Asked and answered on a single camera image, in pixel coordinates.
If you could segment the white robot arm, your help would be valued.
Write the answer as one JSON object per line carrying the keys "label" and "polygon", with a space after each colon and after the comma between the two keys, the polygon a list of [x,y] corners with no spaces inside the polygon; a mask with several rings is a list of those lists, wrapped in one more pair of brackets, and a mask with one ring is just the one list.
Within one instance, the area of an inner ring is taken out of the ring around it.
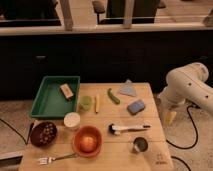
{"label": "white robot arm", "polygon": [[162,107],[162,123],[165,126],[173,122],[177,114],[175,108],[184,104],[185,100],[213,114],[213,88],[205,83],[208,77],[208,68],[200,62],[178,67],[167,73],[167,86],[158,96]]}

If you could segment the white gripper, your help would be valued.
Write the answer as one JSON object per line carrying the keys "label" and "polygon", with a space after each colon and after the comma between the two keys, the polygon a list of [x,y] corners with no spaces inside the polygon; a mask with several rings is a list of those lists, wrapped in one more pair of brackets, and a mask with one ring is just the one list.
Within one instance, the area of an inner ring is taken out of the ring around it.
{"label": "white gripper", "polygon": [[162,115],[166,117],[165,122],[166,125],[169,126],[172,124],[177,115],[176,111],[171,110],[183,103],[183,97],[175,92],[172,88],[165,87],[158,95],[158,98],[161,101]]}

